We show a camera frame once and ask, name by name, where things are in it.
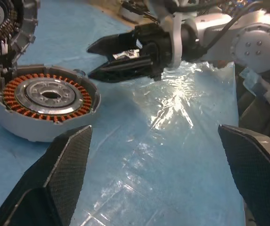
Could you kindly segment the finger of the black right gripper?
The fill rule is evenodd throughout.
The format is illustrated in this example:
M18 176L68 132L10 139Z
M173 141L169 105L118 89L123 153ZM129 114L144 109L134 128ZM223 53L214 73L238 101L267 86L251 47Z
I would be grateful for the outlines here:
M153 62L149 57L108 61L88 74L100 82L123 82L148 76Z
M109 56L136 48L137 37L133 32L114 34L99 38L92 43L87 52Z

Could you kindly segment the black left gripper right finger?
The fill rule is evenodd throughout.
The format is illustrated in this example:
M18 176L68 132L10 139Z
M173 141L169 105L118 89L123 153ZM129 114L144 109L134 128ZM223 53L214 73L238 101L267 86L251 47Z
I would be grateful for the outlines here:
M236 187L259 226L270 226L270 137L220 125L218 133Z

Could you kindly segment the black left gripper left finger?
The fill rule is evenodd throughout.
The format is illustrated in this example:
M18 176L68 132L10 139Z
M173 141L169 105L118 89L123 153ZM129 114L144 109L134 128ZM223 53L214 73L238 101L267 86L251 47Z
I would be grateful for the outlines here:
M0 226L68 226L82 190L90 125L54 138L0 207Z

